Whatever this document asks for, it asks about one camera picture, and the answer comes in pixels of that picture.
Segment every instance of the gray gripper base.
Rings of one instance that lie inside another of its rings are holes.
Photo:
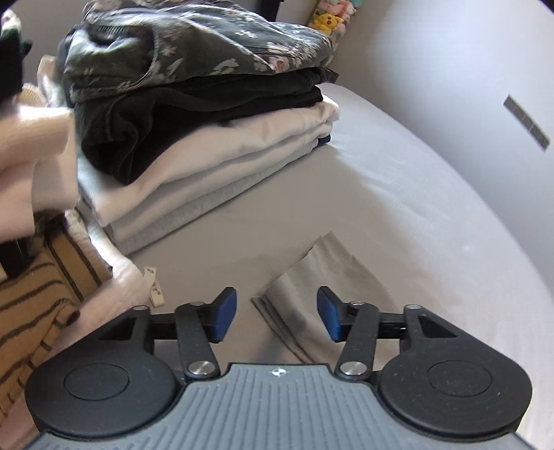
[[[524,450],[515,434],[453,443],[418,434],[392,418],[363,383],[327,366],[234,364],[195,382],[158,422],[97,442],[43,434],[32,450]]]

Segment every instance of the yellow plush toy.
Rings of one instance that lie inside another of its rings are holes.
[[[325,36],[330,36],[332,31],[338,24],[342,23],[343,19],[333,16],[329,13],[314,14],[310,27],[321,31]]]

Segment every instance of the silver screw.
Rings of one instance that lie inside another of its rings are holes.
[[[341,364],[341,372],[345,375],[356,376],[367,372],[367,366],[359,361],[347,361]]]
[[[214,363],[209,361],[195,361],[188,365],[188,371],[193,375],[205,376],[213,373],[216,369]]]

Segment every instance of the mattress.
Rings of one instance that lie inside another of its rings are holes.
[[[328,145],[131,255],[141,269],[157,267],[167,301],[159,311],[233,286],[238,314],[214,346],[220,363],[297,362],[249,299],[332,230],[390,292],[390,312],[421,304],[527,371],[534,396],[519,432],[551,450],[554,301],[536,269],[425,143],[347,89],[322,91],[341,108]]]

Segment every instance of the black circular motor housing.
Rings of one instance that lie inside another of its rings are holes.
[[[385,365],[378,382],[396,417],[454,440],[514,431],[531,391],[519,365],[469,335],[419,339]]]
[[[134,314],[149,317],[146,311]],[[103,438],[162,415],[175,399],[178,383],[173,371],[145,350],[146,341],[144,335],[103,340],[92,334],[37,367],[25,400],[39,430]]]

